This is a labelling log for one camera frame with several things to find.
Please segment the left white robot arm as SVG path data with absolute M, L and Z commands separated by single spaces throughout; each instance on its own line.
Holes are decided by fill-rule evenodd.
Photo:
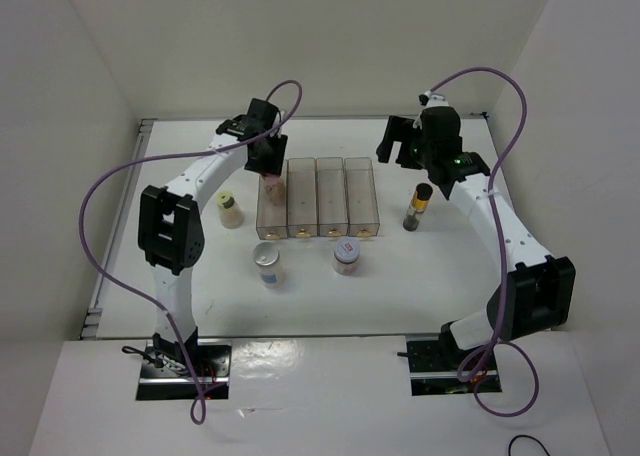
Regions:
M 209 145 L 167 184 L 147 186 L 140 198 L 138 246 L 152 268 L 158 311 L 153 348 L 176 375 L 193 372 L 199 363 L 198 328 L 192 311 L 193 267 L 205 246 L 201 212 L 221 185 L 237 170 L 280 175 L 287 137 L 279 131 L 237 149 L 227 149 L 272 128 L 273 116 L 237 116 L 224 121 Z

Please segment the silver lid blue label jar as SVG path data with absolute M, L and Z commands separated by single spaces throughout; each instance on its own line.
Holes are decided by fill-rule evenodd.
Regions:
M 265 287 L 278 288 L 284 283 L 285 273 L 276 245 L 270 242 L 259 243 L 253 250 L 253 261 Z

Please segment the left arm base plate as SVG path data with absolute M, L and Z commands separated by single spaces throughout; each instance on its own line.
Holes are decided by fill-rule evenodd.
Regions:
M 207 400 L 226 400 L 232 363 L 230 341 L 204 339 L 199 341 L 200 354 L 194 362 L 199 384 Z M 141 358 L 136 399 L 138 401 L 189 400 L 197 390 L 184 363 L 174 362 L 157 353 L 151 342 L 143 349 L 125 345 L 121 352 Z

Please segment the tall black cap bottle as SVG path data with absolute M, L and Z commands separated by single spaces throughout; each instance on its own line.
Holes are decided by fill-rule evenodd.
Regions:
M 433 187 L 430 184 L 420 183 L 416 186 L 402 223 L 406 231 L 412 232 L 419 227 L 421 217 L 426 211 L 432 195 Z

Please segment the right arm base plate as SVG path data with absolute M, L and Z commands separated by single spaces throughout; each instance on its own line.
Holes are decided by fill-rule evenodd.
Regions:
M 457 368 L 464 354 L 445 356 L 436 335 L 410 335 L 406 338 L 406 348 L 397 353 L 404 359 L 409 369 L 411 394 L 417 396 L 445 396 L 474 393 L 500 393 L 502 385 L 497 362 L 492 356 L 483 369 L 470 381 L 461 382 Z

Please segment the red label spice jar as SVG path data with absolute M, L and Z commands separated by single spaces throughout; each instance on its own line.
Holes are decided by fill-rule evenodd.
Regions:
M 333 252 L 334 270 L 343 276 L 351 275 L 358 267 L 360 256 L 361 247 L 356 238 L 339 238 Z

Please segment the yellow cap spice bottle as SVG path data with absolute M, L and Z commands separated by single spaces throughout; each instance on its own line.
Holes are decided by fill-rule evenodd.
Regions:
M 231 191 L 220 191 L 216 204 L 221 224 L 227 229 L 236 229 L 243 224 L 244 215 Z

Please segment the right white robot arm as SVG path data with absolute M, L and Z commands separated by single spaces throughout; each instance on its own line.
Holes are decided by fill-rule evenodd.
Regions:
M 492 338 L 512 341 L 566 323 L 576 277 L 567 257 L 555 257 L 490 187 L 490 169 L 463 148 L 461 119 L 447 103 L 426 106 L 415 118 L 392 116 L 376 149 L 381 163 L 400 147 L 396 162 L 424 170 L 445 199 L 467 217 L 496 261 L 501 281 L 486 307 L 441 329 L 438 357 L 463 367 L 473 349 Z

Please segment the pink cap spice bottle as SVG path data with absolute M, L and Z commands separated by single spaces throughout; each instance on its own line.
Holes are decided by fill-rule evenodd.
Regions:
M 273 204 L 282 204 L 285 201 L 286 186 L 281 176 L 262 175 L 261 182 L 267 198 Z

